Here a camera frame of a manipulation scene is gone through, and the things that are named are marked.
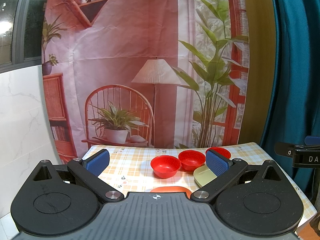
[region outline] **window glass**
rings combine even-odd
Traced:
[[[12,27],[18,0],[0,0],[0,64],[11,61]]]
[[[47,0],[30,0],[24,36],[24,58],[41,56],[41,36]]]

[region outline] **silver bolt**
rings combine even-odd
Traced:
[[[106,193],[107,198],[116,199],[121,197],[121,193],[119,191],[111,190]]]
[[[198,190],[195,193],[193,193],[193,195],[196,198],[201,198],[201,199],[209,197],[209,193],[204,190]]]

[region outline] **gray window frame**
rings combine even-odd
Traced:
[[[0,64],[0,73],[41,65],[41,56],[24,58],[24,36],[30,0],[18,0],[16,14],[13,21],[11,62]]]

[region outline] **plaid tablecloth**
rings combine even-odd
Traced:
[[[231,153],[231,159],[242,158],[248,164],[262,164],[265,160],[272,159],[256,143],[226,146],[224,148],[228,149]],[[199,189],[199,186],[194,181],[193,172],[185,172],[181,168],[175,176],[169,179],[158,179],[153,176],[150,162],[154,157],[159,155],[178,157],[178,154],[183,149],[150,149],[95,145],[90,148],[83,159],[90,157],[101,149],[109,151],[110,164],[100,174],[99,178],[122,192],[124,196],[129,191],[149,192],[153,188],[163,186],[182,186],[190,189],[192,192]],[[200,148],[196,150],[205,153],[206,149]],[[300,227],[316,215],[316,209],[295,182],[287,174],[286,176],[303,202],[304,212],[299,223]]]

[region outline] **teal curtain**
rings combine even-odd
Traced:
[[[312,169],[293,168],[274,152],[277,141],[304,144],[320,136],[320,0],[273,0],[275,80],[261,146],[305,191]]]

